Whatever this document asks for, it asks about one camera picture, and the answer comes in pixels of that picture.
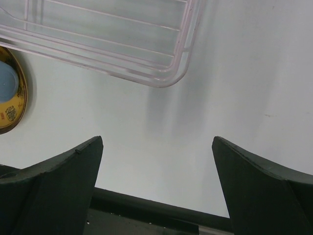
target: blue circle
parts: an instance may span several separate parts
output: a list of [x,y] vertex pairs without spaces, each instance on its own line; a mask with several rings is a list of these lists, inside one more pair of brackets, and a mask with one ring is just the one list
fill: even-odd
[[19,77],[8,64],[0,61],[0,103],[10,101],[18,91]]

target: clear plastic tray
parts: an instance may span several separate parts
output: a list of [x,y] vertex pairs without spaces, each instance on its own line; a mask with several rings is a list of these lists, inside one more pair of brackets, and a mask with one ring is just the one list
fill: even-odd
[[0,46],[152,87],[186,73],[206,0],[1,0]]

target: printed emblem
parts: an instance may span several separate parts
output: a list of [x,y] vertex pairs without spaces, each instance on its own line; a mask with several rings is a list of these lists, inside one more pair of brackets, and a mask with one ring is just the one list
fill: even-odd
[[7,108],[5,113],[9,121],[14,121],[17,115],[16,109],[14,108],[14,106],[10,106],[9,108]]

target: gold plate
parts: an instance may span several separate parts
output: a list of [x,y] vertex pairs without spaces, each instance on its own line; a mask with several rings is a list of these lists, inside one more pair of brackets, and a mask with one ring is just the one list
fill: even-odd
[[15,96],[6,103],[0,103],[0,134],[4,134],[16,127],[25,113],[27,83],[20,64],[7,48],[0,47],[0,61],[10,65],[19,76],[19,88]]

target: white table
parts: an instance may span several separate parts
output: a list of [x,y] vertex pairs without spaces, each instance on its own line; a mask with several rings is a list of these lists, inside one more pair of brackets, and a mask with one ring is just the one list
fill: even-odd
[[311,0],[208,0],[189,71],[166,89],[18,53],[33,98],[0,136],[0,162],[27,167],[101,135],[97,187],[228,216],[216,135],[313,174],[312,11]]

